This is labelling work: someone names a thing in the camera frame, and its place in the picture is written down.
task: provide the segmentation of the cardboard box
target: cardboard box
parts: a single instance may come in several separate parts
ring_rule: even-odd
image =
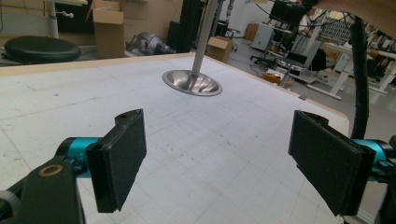
[[[94,0],[92,15],[98,58],[125,57],[123,2]]]
[[[212,36],[207,42],[206,55],[223,63],[227,63],[232,47],[233,41],[230,38],[219,35]]]
[[[249,23],[247,25],[247,30],[245,31],[245,39],[253,41],[258,29],[259,29],[259,24]]]
[[[268,73],[264,72],[263,73],[263,78],[264,78],[264,80],[269,81],[271,83],[275,83],[278,86],[280,85],[280,82],[282,81],[281,75],[279,75],[277,73],[268,74]],[[292,82],[293,82],[293,79],[290,78],[289,81],[286,82],[285,88],[288,88]]]

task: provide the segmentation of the black stool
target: black stool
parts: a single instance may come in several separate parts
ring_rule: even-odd
[[[17,63],[65,63],[79,57],[81,50],[68,41],[45,36],[24,35],[4,45],[2,57]]]

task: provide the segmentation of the person's arm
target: person's arm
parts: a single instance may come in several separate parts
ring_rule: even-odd
[[[350,12],[396,38],[396,0],[318,0],[315,7]]]

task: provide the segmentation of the table surface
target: table surface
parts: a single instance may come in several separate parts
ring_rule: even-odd
[[[72,136],[103,136],[143,108],[148,155],[121,212],[98,214],[90,179],[78,188],[88,223],[340,223],[288,155],[294,110],[346,116],[204,58],[223,88],[192,96],[163,83],[193,54],[0,68],[0,188],[49,160]]]

